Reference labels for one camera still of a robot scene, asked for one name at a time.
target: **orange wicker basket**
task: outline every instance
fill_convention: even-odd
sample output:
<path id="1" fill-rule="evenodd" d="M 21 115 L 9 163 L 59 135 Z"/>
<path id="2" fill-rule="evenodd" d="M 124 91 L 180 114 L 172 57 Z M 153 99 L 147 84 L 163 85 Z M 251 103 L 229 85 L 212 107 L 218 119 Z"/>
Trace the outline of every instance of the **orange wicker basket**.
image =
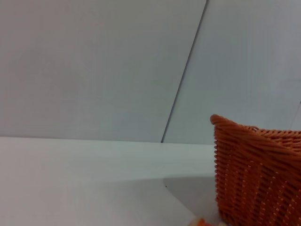
<path id="1" fill-rule="evenodd" d="M 267 130 L 212 115 L 216 200 L 233 226 L 301 226 L 301 131 Z"/>

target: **white panel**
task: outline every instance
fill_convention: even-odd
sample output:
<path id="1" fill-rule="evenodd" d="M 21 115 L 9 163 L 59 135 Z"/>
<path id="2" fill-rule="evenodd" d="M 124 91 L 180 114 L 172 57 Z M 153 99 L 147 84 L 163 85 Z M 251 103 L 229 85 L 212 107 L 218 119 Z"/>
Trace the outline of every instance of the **white panel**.
<path id="1" fill-rule="evenodd" d="M 186 226 L 194 216 L 163 179 L 214 178 L 211 145 L 31 138 L 0 143 L 1 226 Z M 206 204 L 202 216 L 209 214 Z"/>
<path id="2" fill-rule="evenodd" d="M 301 1 L 211 0 L 165 142 L 212 144 L 211 114 L 288 129 L 301 100 Z"/>
<path id="3" fill-rule="evenodd" d="M 161 140 L 205 0 L 1 0 L 0 134 Z"/>

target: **wicker basket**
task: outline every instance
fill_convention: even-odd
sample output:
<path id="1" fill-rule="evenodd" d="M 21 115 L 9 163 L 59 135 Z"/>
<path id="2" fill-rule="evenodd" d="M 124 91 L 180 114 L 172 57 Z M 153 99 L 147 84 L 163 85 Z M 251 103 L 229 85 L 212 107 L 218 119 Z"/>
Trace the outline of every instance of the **wicker basket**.
<path id="1" fill-rule="evenodd" d="M 216 200 L 233 226 L 301 226 L 301 131 L 267 130 L 212 115 Z"/>

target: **gray wall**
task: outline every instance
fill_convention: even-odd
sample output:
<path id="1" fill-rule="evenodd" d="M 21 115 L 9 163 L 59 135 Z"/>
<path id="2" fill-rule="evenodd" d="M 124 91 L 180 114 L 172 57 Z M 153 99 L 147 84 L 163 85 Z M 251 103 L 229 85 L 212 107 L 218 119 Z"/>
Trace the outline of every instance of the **gray wall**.
<path id="1" fill-rule="evenodd" d="M 160 141 L 204 5 L 0 1 L 0 136 Z"/>
<path id="2" fill-rule="evenodd" d="M 298 0 L 210 0 L 165 142 L 212 144 L 214 113 L 289 129 L 301 100 L 300 12 Z"/>

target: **white table surface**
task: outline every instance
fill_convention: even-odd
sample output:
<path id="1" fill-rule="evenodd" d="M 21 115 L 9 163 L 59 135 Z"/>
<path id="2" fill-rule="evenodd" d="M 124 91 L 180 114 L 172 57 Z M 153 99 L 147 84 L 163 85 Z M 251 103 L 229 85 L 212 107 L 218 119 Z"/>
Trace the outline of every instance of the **white table surface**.
<path id="1" fill-rule="evenodd" d="M 214 175 L 211 145 L 0 138 L 1 226 L 186 226 L 163 179 Z"/>

